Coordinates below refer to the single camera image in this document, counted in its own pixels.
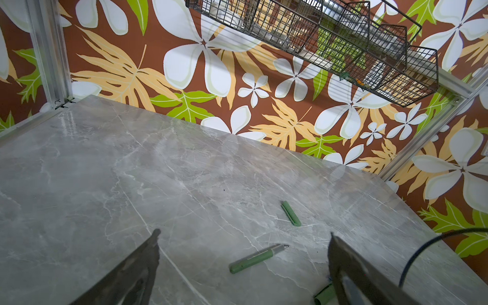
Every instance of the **cable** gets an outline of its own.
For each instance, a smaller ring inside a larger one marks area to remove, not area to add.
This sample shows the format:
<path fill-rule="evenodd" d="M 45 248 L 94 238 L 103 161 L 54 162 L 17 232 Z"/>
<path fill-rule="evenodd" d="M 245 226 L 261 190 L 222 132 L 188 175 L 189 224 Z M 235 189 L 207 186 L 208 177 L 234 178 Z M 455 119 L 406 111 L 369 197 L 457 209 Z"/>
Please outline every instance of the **cable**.
<path fill-rule="evenodd" d="M 410 269 L 410 267 L 413 264 L 413 261 L 422 253 L 427 247 L 432 245 L 433 243 L 438 242 L 439 240 L 442 240 L 447 237 L 451 237 L 454 235 L 460 235 L 460 234 L 465 234 L 465 233 L 473 233 L 473 232 L 485 232 L 488 233 L 488 228 L 468 228 L 468 229 L 461 229 L 461 230 L 455 230 L 449 233 L 445 233 L 442 235 L 439 235 L 430 241 L 426 242 L 425 244 L 422 245 L 413 255 L 410 257 L 408 260 L 408 263 L 405 265 L 405 268 L 403 269 L 402 276 L 400 277 L 400 281 L 398 282 L 398 287 L 402 288 L 403 284 L 405 282 L 405 277 L 407 276 L 407 272 Z"/>

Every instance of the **wire mesh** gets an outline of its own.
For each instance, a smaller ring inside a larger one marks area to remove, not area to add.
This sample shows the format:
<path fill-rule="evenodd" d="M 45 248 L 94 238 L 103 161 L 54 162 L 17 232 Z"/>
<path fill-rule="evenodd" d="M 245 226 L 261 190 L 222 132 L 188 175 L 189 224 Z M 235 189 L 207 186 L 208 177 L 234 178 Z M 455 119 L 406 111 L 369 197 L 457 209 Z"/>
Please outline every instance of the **wire mesh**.
<path fill-rule="evenodd" d="M 438 89 L 437 51 L 411 46 L 406 26 L 375 21 L 369 1 L 186 0 L 186 6 L 403 107 Z"/>

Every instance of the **pen barrel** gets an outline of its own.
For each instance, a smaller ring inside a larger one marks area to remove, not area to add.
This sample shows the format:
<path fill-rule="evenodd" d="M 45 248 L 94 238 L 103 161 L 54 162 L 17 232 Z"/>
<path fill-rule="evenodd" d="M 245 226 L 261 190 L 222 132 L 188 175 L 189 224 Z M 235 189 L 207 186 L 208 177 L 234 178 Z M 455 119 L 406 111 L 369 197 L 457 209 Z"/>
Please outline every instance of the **pen barrel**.
<path fill-rule="evenodd" d="M 241 270 L 249 268 L 249 267 L 251 267 L 257 263 L 260 263 L 260 262 L 265 261 L 265 260 L 272 258 L 272 257 L 273 257 L 273 251 L 270 249 L 266 252 L 263 252 L 259 255 L 256 255 L 253 258 L 250 258 L 248 260 L 245 260 L 245 261 L 242 261 L 242 262 L 239 262 L 237 264 L 230 266 L 230 273 L 232 273 L 232 274 L 237 273 Z"/>

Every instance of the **green pen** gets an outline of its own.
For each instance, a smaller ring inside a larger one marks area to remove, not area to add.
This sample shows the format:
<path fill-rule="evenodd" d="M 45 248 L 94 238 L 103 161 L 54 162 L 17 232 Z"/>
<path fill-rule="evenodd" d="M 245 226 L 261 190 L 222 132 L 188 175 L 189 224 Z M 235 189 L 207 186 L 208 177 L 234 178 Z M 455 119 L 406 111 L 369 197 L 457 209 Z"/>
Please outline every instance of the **green pen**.
<path fill-rule="evenodd" d="M 251 256 L 247 259 L 243 259 L 243 260 L 231 265 L 229 268 L 230 273 L 232 273 L 232 274 L 237 273 L 237 272 L 242 271 L 246 268 L 249 268 L 249 267 L 251 267 L 257 263 L 260 263 L 260 262 L 265 261 L 269 258 L 272 258 L 274 255 L 280 253 L 281 251 L 285 250 L 288 247 L 289 247 L 289 245 L 287 245 L 287 244 L 279 244 L 279 245 L 276 245 L 272 248 L 268 248 L 264 251 L 258 252 L 254 256 Z"/>

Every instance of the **gray marble surface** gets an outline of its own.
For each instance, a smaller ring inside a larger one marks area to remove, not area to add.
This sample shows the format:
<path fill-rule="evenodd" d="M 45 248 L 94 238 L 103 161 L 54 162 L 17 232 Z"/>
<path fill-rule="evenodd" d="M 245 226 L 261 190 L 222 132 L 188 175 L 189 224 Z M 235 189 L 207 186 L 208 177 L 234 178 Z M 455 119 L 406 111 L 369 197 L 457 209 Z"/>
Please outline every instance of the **gray marble surface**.
<path fill-rule="evenodd" d="M 302 221 L 294 227 L 287 200 Z M 0 303 L 67 304 L 160 228 L 151 304 L 310 304 L 342 237 L 392 281 L 435 236 L 375 175 L 88 97 L 0 148 Z M 274 243 L 278 256 L 229 263 Z M 486 304 L 444 243 L 409 273 L 424 304 Z"/>

